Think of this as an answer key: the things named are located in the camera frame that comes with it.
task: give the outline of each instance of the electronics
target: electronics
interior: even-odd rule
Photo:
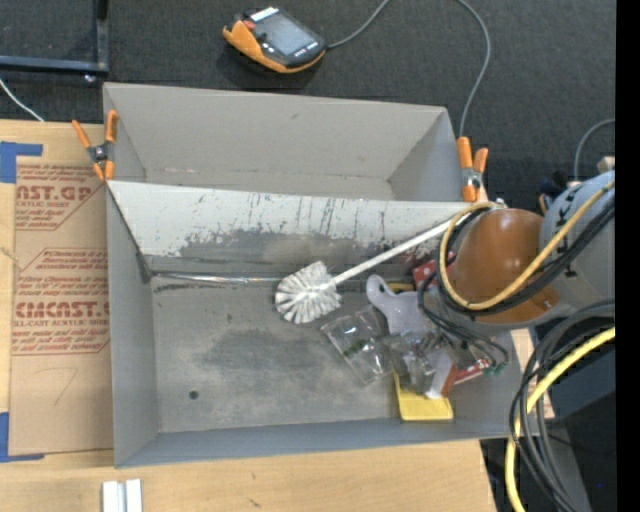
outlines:
[[[273,6],[237,14],[222,35],[238,51],[278,73],[307,69],[327,50],[322,37]]]

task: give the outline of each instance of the brush handle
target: brush handle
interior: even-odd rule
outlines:
[[[336,285],[343,283],[347,279],[350,279],[353,276],[357,276],[358,274],[365,272],[370,268],[375,267],[379,263],[382,263],[383,261],[387,261],[388,259],[403,253],[407,249],[411,249],[412,247],[415,247],[416,245],[421,244],[422,242],[425,242],[430,238],[434,238],[438,235],[441,235],[447,230],[450,223],[451,223],[451,219],[443,222],[442,224],[434,228],[431,228],[429,231],[425,231],[424,233],[421,233],[418,236],[411,238],[410,240],[407,240],[406,242],[402,242],[400,245],[397,245],[393,249],[383,252],[382,254],[378,254],[374,258],[371,258],[370,260],[367,260],[364,263],[360,263],[360,265],[356,265],[355,267],[350,268],[349,270],[347,270],[346,272],[343,272],[342,274],[338,274],[333,279],[331,279],[331,282],[333,282]]]

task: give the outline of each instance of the white cable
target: white cable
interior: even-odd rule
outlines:
[[[364,24],[358,29],[356,30],[353,34],[351,34],[348,37],[345,37],[344,39],[341,39],[340,41],[337,41],[335,43],[332,43],[330,45],[327,46],[328,50],[333,50],[334,48],[337,48],[338,46],[341,46],[345,43],[348,43],[349,41],[351,41],[354,37],[358,36],[360,33],[362,33],[362,31],[364,29],[366,29],[371,22],[376,19],[376,17],[378,16],[378,14],[380,14],[380,11],[384,8],[385,5],[387,5],[389,3],[389,0],[384,0],[379,6],[378,8],[373,12],[373,14],[369,17],[369,19],[367,21],[364,22]]]
[[[29,114],[31,114],[33,117],[35,117],[38,121],[40,121],[41,123],[44,123],[44,119],[42,119],[42,117],[40,117],[38,114],[36,114],[33,110],[31,110],[29,107],[27,107],[24,103],[22,103],[15,94],[13,94],[11,92],[11,89],[9,89],[9,87],[7,87],[7,84],[4,83],[4,80],[2,80],[2,78],[0,78],[0,87],[2,87],[4,89],[4,92],[7,93],[7,95],[9,96],[9,98],[11,98],[16,105],[18,105],[21,109],[23,109],[24,111],[28,112]]]
[[[487,51],[484,56],[484,62],[482,63],[482,68],[480,69],[480,73],[478,73],[478,78],[476,78],[476,82],[473,84],[471,92],[469,93],[469,97],[467,98],[467,102],[462,110],[462,117],[460,118],[460,129],[458,130],[458,137],[462,137],[464,135],[464,123],[467,118],[467,111],[469,110],[469,106],[471,105],[471,101],[476,94],[476,90],[484,77],[484,73],[487,70],[487,66],[489,65],[489,60],[491,59],[491,39],[489,38],[489,31],[487,30],[487,26],[482,21],[480,15],[473,10],[473,8],[467,4],[464,0],[456,0],[462,7],[464,7],[467,11],[471,13],[471,16],[478,22],[480,28],[482,29],[482,33],[484,35],[484,41],[487,45]]]
[[[582,138],[580,139],[580,142],[578,143],[576,154],[573,158],[573,180],[574,181],[580,181],[578,177],[578,165],[580,164],[580,153],[582,152],[582,146],[584,146],[584,143],[587,142],[587,139],[591,137],[591,135],[596,130],[598,130],[599,128],[602,128],[603,126],[606,126],[608,124],[615,123],[615,122],[616,122],[615,117],[611,119],[605,119],[604,121],[600,121],[599,123],[596,123],[591,128],[589,128],[586,131],[586,133],[582,136]]]

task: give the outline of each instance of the yellow cable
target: yellow cable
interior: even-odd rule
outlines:
[[[615,326],[600,333],[597,336],[594,336],[589,341],[583,343],[578,348],[576,348],[573,352],[567,355],[564,359],[562,359],[559,363],[557,363],[552,370],[545,375],[545,377],[537,383],[531,395],[527,397],[527,413],[530,413],[536,402],[542,397],[542,395],[551,387],[551,385],[560,377],[564,372],[566,372],[571,366],[576,364],[577,361],[586,356],[589,352],[595,350],[600,345],[612,340],[616,337],[616,328]],[[516,418],[515,421],[515,432],[516,435],[520,435],[520,418]],[[515,480],[515,459],[516,459],[516,443],[513,438],[509,437],[509,443],[507,444],[507,450],[505,455],[504,462],[504,471],[505,471],[505,484],[507,488],[507,495],[509,496],[509,501],[511,501],[511,505],[513,506],[516,512],[526,512],[523,507],[520,496],[518,494],[518,489],[516,486]]]
[[[447,231],[444,233],[442,237],[442,242],[440,244],[440,259],[438,264],[441,270],[440,277],[441,277],[442,285],[445,287],[445,289],[447,290],[447,292],[455,302],[457,302],[459,305],[469,310],[480,311],[482,309],[487,309],[487,308],[490,308],[491,306],[495,306],[496,304],[510,297],[520,289],[520,287],[527,281],[527,279],[529,279],[533,275],[533,273],[536,270],[538,270],[538,268],[544,263],[544,260],[547,258],[547,256],[551,254],[551,251],[553,251],[556,248],[556,246],[562,241],[562,239],[566,236],[569,230],[572,229],[573,226],[575,226],[575,224],[585,215],[587,210],[591,208],[591,206],[598,199],[600,199],[606,192],[611,190],[614,186],[615,186],[615,179],[611,180],[604,187],[598,189],[598,191],[595,194],[593,194],[589,198],[589,200],[586,201],[578,209],[578,211],[576,211],[574,215],[571,216],[569,221],[564,226],[562,226],[562,228],[556,233],[556,235],[551,240],[549,240],[545,248],[540,252],[540,254],[538,254],[538,256],[529,264],[529,266],[524,270],[524,272],[522,272],[522,274],[520,274],[520,276],[515,281],[513,281],[509,286],[507,286],[504,290],[502,290],[500,293],[495,295],[493,298],[488,299],[484,302],[472,303],[467,301],[460,295],[458,295],[458,293],[453,289],[453,286],[449,281],[449,276],[447,275],[447,272],[444,269],[446,269],[447,267],[447,245],[449,243],[449,238],[451,237],[451,234],[457,222],[460,220],[460,218],[463,215],[466,215],[469,212],[472,212],[474,210],[477,210],[480,208],[487,209],[489,207],[495,206],[495,203],[474,204],[468,209],[460,212],[451,221],[451,224],[449,225],[449,228],[447,229]]]

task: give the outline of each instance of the blue tape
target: blue tape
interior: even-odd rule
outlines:
[[[18,155],[42,156],[42,144],[0,142],[0,183],[15,184]]]
[[[9,413],[0,413],[0,463],[2,462],[15,462],[19,460],[38,460],[44,457],[44,455],[20,455],[9,457],[8,452],[9,444]]]

